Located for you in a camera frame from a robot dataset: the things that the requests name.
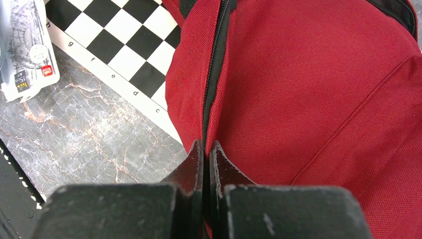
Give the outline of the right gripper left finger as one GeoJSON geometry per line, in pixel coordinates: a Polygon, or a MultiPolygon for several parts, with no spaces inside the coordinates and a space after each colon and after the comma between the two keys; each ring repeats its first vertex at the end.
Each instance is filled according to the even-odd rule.
{"type": "Polygon", "coordinates": [[[200,239],[204,155],[187,158],[154,184],[67,185],[43,207],[34,239],[200,239]]]}

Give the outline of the red student backpack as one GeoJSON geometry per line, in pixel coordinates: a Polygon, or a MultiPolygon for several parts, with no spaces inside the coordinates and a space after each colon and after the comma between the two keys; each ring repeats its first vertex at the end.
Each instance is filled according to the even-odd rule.
{"type": "Polygon", "coordinates": [[[183,146],[259,184],[335,185],[376,239],[422,236],[422,52],[408,0],[166,0],[183,146]]]}

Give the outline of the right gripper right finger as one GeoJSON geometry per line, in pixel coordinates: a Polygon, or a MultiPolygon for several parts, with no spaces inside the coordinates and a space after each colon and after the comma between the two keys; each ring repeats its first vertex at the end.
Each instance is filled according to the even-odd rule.
{"type": "Polygon", "coordinates": [[[255,184],[219,142],[209,157],[215,239],[370,239],[357,200],[344,188],[255,184]]]}

